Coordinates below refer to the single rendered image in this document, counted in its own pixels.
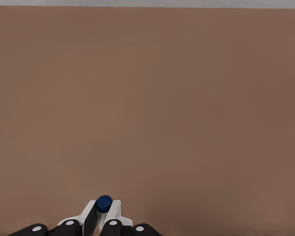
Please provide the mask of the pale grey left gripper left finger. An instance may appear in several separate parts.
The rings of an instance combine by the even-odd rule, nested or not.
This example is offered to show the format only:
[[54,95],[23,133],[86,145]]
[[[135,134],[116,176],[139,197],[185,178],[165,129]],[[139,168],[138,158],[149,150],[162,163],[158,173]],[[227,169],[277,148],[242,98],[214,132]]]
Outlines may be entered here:
[[80,215],[62,220],[47,236],[92,236],[98,222],[95,203],[89,201]]

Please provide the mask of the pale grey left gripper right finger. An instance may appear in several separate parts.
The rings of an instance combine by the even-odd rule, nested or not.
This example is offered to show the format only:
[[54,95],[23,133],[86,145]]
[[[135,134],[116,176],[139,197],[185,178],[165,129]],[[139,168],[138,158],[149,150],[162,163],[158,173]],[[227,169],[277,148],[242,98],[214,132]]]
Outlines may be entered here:
[[131,236],[133,221],[121,215],[121,201],[113,200],[108,211],[108,221],[99,236]]

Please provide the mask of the white bottle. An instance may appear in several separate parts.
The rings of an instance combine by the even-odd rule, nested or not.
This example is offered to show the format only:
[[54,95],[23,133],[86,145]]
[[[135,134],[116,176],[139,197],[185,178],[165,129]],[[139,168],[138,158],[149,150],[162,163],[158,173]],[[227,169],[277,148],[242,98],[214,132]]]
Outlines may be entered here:
[[105,223],[109,220],[108,219],[109,213],[108,212],[106,212],[106,213],[97,212],[97,216],[98,216],[98,228],[99,228],[99,231],[101,232]]

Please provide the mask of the dark blue round bottle cap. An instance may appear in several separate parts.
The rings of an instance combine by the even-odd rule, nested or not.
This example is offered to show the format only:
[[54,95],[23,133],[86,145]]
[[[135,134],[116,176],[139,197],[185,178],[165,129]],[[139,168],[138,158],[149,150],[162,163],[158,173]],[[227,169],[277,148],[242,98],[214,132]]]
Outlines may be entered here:
[[110,196],[102,195],[95,202],[96,210],[99,213],[107,213],[110,210],[112,203],[113,199]]

